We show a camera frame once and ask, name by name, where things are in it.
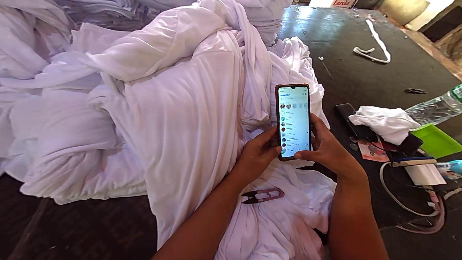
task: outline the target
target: green tray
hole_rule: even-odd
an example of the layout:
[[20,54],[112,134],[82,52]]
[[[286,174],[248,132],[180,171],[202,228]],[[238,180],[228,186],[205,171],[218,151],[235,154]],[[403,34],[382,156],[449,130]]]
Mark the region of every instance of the green tray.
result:
[[420,148],[436,159],[462,152],[461,144],[433,124],[424,125],[412,134],[424,141]]

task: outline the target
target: table surface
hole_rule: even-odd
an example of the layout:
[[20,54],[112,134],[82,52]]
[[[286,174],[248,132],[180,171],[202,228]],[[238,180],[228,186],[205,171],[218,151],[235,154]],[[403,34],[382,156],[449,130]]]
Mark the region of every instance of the table surface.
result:
[[[353,53],[354,47],[364,50],[376,48],[372,56],[385,59],[365,22],[368,14],[376,20],[373,22],[375,30],[391,54],[391,62],[388,64],[372,62]],[[352,133],[334,108],[338,104],[351,103],[355,108],[371,105],[406,109],[445,93],[460,84],[460,81],[378,11],[291,6],[284,13],[279,38],[293,36],[299,37],[310,49],[316,77],[325,88],[322,107],[332,133],[361,163],[369,176],[372,206],[379,227],[416,219],[418,216],[402,209],[383,189],[379,179],[382,163],[363,160],[359,151],[351,150]],[[332,78],[318,59],[319,56],[324,57],[323,62]],[[425,89],[428,94],[406,94],[404,90],[407,88]],[[462,117],[438,125],[459,142],[462,142],[461,126]],[[462,153],[459,153],[440,161],[461,157]],[[318,164],[311,168],[335,179],[333,173]],[[387,186],[403,204],[423,214],[432,212],[426,205],[428,195],[424,190],[398,184],[390,174],[401,183],[412,182],[403,168],[394,168],[393,172],[389,168],[385,170]],[[449,186],[439,187],[452,189],[455,186],[459,185],[452,182]],[[450,210],[462,207],[462,199],[452,198],[448,201],[448,207]]]

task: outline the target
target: left hand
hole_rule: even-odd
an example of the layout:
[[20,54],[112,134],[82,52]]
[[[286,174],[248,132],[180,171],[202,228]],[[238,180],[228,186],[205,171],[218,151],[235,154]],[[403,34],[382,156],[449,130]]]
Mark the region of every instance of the left hand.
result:
[[256,180],[281,153],[281,146],[270,145],[270,139],[276,134],[277,129],[277,126],[274,126],[248,141],[229,176],[233,176],[245,186]]

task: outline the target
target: pile of white cloth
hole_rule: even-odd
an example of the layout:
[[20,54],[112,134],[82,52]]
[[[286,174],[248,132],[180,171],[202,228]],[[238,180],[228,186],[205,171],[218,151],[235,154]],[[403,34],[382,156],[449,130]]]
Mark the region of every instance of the pile of white cloth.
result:
[[[141,29],[163,12],[189,6],[195,0],[56,0],[77,23],[95,24],[121,31]],[[282,27],[282,15],[292,0],[236,0],[267,46],[274,44]]]
[[[82,24],[73,39],[34,79],[0,79],[0,129],[14,139],[1,167],[60,204],[147,193],[158,247],[275,124],[277,84],[308,83],[328,125],[308,47],[295,37],[267,49],[234,0],[171,9],[131,33]],[[275,159],[243,191],[286,195],[238,202],[216,259],[322,259],[313,229],[328,230],[335,183],[296,169],[310,164]]]
[[237,0],[241,3],[250,23],[260,33],[266,46],[274,44],[282,27],[282,15],[292,0]]
[[2,0],[0,77],[33,78],[70,44],[72,28],[53,0]]
[[73,21],[91,23],[104,28],[134,31],[143,28],[159,10],[137,0],[56,0]]
[[410,129],[420,127],[402,108],[362,106],[348,117],[354,125],[369,126],[385,141],[400,145],[409,135]]

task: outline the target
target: messenger app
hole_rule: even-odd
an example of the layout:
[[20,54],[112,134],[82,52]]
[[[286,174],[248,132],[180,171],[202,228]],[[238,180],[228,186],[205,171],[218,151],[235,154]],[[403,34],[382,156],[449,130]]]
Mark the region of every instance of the messenger app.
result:
[[310,149],[310,110],[307,87],[279,88],[281,156],[292,157]]

